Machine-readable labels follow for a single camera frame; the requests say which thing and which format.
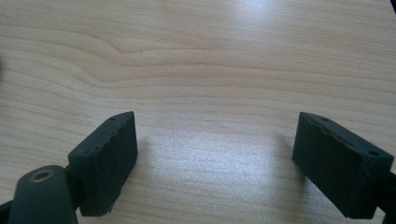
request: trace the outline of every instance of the screw hole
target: screw hole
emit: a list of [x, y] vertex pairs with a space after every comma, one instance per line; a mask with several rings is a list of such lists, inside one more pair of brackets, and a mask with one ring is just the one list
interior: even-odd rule
[[43, 170], [43, 171], [39, 171], [39, 172], [35, 173], [34, 175], [32, 175], [30, 177], [30, 181], [37, 183], [37, 182], [44, 181], [52, 176], [53, 176], [52, 170]]
[[369, 151], [369, 154], [373, 155], [373, 156], [378, 156], [378, 152], [375, 152], [375, 151]]

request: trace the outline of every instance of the table surface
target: table surface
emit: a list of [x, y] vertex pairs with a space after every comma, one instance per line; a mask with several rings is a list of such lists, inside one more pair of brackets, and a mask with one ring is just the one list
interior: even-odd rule
[[396, 155], [395, 37], [389, 0], [0, 0], [0, 203], [133, 110], [137, 164], [79, 223], [380, 223], [290, 157], [301, 111]]

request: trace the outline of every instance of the wooden table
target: wooden table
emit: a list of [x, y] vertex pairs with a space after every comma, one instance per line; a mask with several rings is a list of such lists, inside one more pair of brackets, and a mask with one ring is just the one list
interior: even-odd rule
[[1, 0], [0, 64], [0, 203], [133, 110], [136, 167], [110, 214], [79, 223], [384, 216], [344, 218], [290, 157], [300, 111], [396, 155], [389, 0]]

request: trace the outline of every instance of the light wood surface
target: light wood surface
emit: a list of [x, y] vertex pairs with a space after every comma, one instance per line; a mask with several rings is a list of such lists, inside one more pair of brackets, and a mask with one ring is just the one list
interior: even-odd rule
[[300, 111], [396, 155], [388, 0], [0, 0], [0, 64], [0, 203], [133, 110], [136, 167], [79, 223], [382, 221], [344, 218], [290, 157]]

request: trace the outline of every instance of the wood grain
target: wood grain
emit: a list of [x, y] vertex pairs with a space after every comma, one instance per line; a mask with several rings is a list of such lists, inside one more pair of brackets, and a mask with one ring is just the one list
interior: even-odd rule
[[0, 0], [0, 203], [133, 110], [136, 167], [79, 223], [380, 223], [290, 156], [300, 111], [396, 155], [395, 36], [388, 0]]

